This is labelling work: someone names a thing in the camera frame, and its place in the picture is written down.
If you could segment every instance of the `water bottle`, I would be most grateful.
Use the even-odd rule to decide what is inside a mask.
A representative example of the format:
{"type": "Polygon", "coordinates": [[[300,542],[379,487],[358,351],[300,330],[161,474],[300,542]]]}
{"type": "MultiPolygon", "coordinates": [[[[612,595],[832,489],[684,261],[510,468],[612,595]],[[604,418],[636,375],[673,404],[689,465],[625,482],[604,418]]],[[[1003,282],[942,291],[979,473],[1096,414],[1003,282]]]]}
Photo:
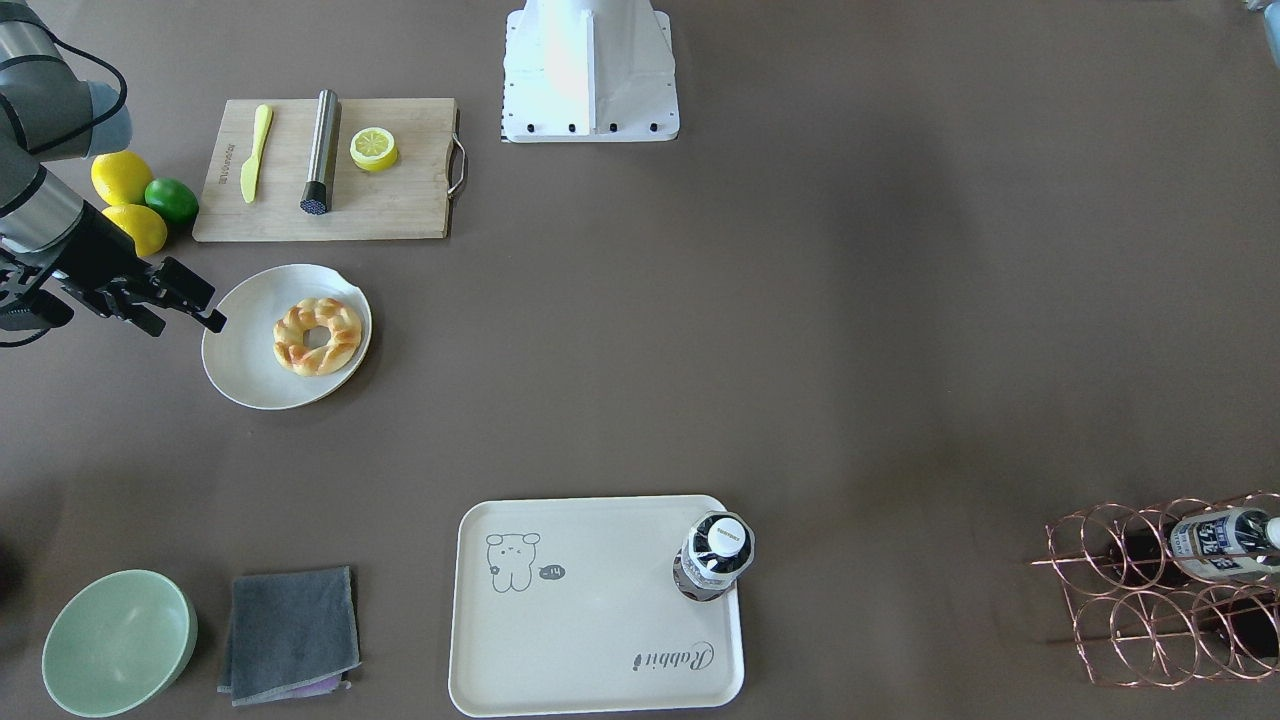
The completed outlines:
{"type": "Polygon", "coordinates": [[[1174,525],[1169,550],[1183,570],[1206,580],[1280,573],[1280,518],[1257,507],[1233,507],[1174,525]]]}
{"type": "Polygon", "coordinates": [[[707,602],[728,592],[755,560],[755,533],[733,512],[703,515],[676,553],[672,578],[689,600],[707,602]]]}

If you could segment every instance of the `braided bread ring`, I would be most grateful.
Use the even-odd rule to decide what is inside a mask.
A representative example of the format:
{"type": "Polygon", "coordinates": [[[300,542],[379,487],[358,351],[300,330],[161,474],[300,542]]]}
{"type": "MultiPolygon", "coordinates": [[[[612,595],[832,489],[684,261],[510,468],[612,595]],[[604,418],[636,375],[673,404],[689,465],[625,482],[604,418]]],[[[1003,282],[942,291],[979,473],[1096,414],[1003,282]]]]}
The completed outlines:
{"type": "Polygon", "coordinates": [[[275,359],[282,368],[300,375],[328,375],[356,354],[360,331],[360,314],[351,307],[333,297],[307,297],[275,323],[275,359]],[[320,325],[329,328],[329,342],[307,347],[307,331],[320,325]]]}

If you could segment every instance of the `copper wire rack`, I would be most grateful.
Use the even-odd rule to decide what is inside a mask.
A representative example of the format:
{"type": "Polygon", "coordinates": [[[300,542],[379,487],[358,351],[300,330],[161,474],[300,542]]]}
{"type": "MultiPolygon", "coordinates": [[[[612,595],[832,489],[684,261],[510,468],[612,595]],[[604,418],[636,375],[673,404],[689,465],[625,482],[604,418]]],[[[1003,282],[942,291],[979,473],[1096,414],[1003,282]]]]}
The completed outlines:
{"type": "Polygon", "coordinates": [[[1175,688],[1280,670],[1272,577],[1199,578],[1169,552],[1169,530],[1180,519],[1242,506],[1280,515],[1280,495],[1183,497],[1149,507],[1105,502],[1044,527],[1048,556],[1032,565],[1051,566],[1061,580],[1071,637],[1056,642],[1075,646],[1093,684],[1175,688]]]}

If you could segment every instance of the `white bottle cap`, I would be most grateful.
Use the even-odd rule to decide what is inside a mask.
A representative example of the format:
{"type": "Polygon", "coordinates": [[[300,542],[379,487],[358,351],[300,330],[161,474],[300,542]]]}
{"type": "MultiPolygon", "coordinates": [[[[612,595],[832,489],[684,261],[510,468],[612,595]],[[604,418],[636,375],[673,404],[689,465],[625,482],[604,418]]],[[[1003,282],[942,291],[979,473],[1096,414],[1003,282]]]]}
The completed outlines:
{"type": "Polygon", "coordinates": [[[746,544],[746,528],[732,518],[721,518],[712,523],[710,529],[707,530],[707,544],[712,547],[712,552],[721,557],[733,557],[746,544]]]}

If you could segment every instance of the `wooden cutting board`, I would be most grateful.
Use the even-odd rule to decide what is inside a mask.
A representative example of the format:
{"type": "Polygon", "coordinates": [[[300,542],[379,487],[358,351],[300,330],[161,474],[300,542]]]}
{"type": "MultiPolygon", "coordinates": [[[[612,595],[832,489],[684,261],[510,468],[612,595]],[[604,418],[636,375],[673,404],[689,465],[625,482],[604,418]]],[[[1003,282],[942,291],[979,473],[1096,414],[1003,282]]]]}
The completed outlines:
{"type": "Polygon", "coordinates": [[[228,100],[192,237],[201,242],[447,237],[457,101],[406,97],[340,102],[333,209],[308,215],[298,202],[307,179],[317,101],[228,100]],[[262,102],[275,115],[262,149],[257,197],[250,204],[241,196],[239,174],[253,152],[253,111],[262,102]],[[399,147],[399,160],[379,173],[357,168],[348,151],[352,136],[371,126],[390,131],[399,147]]]}

